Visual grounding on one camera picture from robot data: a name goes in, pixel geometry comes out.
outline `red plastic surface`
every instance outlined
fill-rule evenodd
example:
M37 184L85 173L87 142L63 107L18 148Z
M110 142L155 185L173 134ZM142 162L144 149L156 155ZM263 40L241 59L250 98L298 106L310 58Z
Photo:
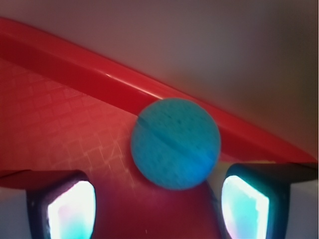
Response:
M220 109L35 28L0 18L0 57L133 114L167 97L197 102L215 119L222 151L242 160L314 161L293 145Z
M208 186L174 192L136 168L136 115L0 59L0 169L80 169L96 188L93 238L217 238Z
M0 57L0 170L86 172L97 193L93 238L220 236L206 184L182 192L165 190L134 165L130 135L136 114L157 99L181 97L203 106L221 131L220 160L316 162L213 106L1 18Z

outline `blue foam ball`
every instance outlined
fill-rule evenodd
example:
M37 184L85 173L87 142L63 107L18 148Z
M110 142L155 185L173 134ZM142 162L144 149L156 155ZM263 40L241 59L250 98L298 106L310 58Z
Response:
M183 99L157 101L144 109L135 124L131 151L141 173L172 190L202 183L216 164L220 134L212 117Z

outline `white wall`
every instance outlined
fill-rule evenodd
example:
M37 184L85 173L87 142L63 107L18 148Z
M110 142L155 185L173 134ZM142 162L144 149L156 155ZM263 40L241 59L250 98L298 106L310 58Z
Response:
M318 158L318 1L0 0L51 32Z

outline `glowing light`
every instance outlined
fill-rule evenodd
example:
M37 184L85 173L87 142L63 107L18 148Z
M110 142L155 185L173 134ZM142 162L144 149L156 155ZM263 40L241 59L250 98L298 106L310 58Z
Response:
M232 175L225 179L221 196L222 213L233 239L265 239L269 198L243 179Z
M94 187L87 181L77 182L48 206L51 239L89 239L95 210Z

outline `seam line on ball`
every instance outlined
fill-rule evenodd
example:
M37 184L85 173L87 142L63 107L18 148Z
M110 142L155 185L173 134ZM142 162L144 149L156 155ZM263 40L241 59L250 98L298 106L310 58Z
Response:
M154 136L156 136L159 140L161 140L163 143L165 143L166 145L172 147L173 149L175 149L177 152L179 152L180 154L182 154L184 157L190 158L191 160L194 160L196 162L199 162L201 164L205 164L206 160L203 160L202 158L208 158L210 161L212 161L212 159L214 158L214 155L212 155L212 157L208 157L207 155L203 155L203 156L198 156L195 153L193 153L191 150L189 150L186 147L183 147L182 145L178 144L177 142L175 142L174 140L170 139L169 137L164 136L161 132L159 132L158 130L153 129L148 122L143 119L142 117L139 117L137 120L137 123L149 130Z

